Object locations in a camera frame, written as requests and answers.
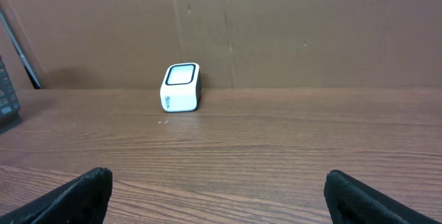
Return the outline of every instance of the black object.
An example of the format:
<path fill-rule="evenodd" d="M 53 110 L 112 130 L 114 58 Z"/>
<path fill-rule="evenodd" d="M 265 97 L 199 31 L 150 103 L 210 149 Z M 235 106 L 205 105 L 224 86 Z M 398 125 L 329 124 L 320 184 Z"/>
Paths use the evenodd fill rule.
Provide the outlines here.
<path fill-rule="evenodd" d="M 0 128 L 19 117 L 20 104 L 0 55 Z"/>
<path fill-rule="evenodd" d="M 334 224 L 439 223 L 339 170 L 327 175 L 324 196 Z"/>
<path fill-rule="evenodd" d="M 112 194 L 112 172 L 95 168 L 0 217 L 0 223 L 101 224 Z"/>
<path fill-rule="evenodd" d="M 198 74 L 196 77 L 196 88 L 195 88 L 195 94 L 196 94 L 196 101 L 197 101 L 197 108 L 200 105 L 200 98 L 201 98 L 201 88 L 202 88 L 202 83 L 201 83 L 201 74 L 200 71 L 198 70 Z"/>

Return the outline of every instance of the small white box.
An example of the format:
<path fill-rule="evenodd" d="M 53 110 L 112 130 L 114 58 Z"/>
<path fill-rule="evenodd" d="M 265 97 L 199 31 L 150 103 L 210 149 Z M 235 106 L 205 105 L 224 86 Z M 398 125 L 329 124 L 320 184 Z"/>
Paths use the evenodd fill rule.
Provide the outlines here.
<path fill-rule="evenodd" d="M 193 111 L 198 106 L 200 96 L 201 76 L 198 64 L 174 64 L 167 69 L 160 90 L 161 105 L 165 111 Z"/>

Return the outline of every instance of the brown cardboard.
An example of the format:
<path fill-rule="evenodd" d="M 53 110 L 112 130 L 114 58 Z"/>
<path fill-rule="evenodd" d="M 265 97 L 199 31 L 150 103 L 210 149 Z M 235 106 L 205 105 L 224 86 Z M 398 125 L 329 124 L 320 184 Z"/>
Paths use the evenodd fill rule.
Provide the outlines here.
<path fill-rule="evenodd" d="M 0 0 L 46 88 L 442 86 L 437 0 Z"/>

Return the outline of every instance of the wooden table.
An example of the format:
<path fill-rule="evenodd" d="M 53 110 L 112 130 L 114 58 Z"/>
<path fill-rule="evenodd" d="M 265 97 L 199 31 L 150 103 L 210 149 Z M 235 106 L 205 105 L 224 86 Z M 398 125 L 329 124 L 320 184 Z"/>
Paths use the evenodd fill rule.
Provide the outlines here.
<path fill-rule="evenodd" d="M 0 214 L 93 167 L 107 223 L 331 223 L 340 169 L 442 221 L 442 90 L 218 89 L 165 113 L 159 91 L 22 91 L 0 135 Z"/>

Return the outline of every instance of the table surface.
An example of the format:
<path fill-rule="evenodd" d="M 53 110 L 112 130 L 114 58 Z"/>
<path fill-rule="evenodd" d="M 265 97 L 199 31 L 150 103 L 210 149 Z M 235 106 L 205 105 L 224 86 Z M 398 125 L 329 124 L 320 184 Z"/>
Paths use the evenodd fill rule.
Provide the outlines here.
<path fill-rule="evenodd" d="M 106 223 L 331 223 L 339 169 L 442 221 L 441 89 L 206 89 L 195 112 L 159 91 L 19 93 L 0 135 L 0 214 L 94 167 Z"/>

